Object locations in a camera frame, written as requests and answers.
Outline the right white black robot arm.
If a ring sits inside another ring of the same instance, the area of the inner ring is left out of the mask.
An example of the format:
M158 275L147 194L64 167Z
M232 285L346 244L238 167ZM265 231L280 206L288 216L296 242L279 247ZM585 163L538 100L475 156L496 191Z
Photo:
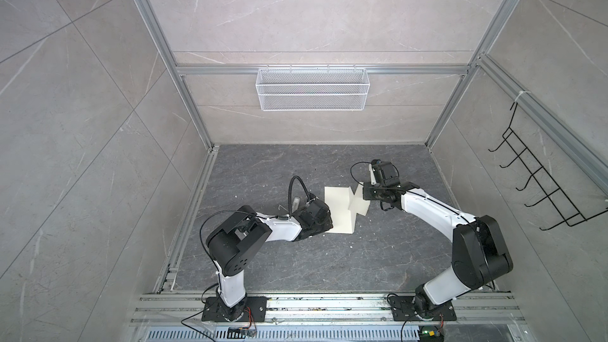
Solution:
M413 307L420 318L470 291L482 288L513 269L513 261L497 221L476 217L430 196L399 177L390 161L369 163L370 180L363 183L363 199L388 204L422 219L448 238L451 267L416 289Z

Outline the cream paper envelope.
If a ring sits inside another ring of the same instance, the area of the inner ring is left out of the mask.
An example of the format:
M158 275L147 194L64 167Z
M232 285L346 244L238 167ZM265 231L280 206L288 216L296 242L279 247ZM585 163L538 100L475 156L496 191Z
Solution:
M329 206L332 228L328 233L353 234L356 213L350 210L354 193L348 187L325 187L325 202Z

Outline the tan letter paper sheet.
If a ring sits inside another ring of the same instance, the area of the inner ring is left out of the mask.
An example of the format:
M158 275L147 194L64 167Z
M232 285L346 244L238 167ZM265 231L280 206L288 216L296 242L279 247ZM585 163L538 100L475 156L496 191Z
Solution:
M348 210L353 215L366 216L371 203L369 200L364 199L364 186L359 184L356 191L350 193L349 198Z

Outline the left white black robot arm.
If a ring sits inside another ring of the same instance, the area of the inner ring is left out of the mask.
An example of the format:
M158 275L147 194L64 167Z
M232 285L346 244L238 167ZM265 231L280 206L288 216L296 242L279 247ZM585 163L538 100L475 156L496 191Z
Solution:
M333 228L329 205L313 196L290 215L263 215L240 207L210 232L202 245L217 268L222 306L242 311L246 304L244 271L266 242L299 242Z

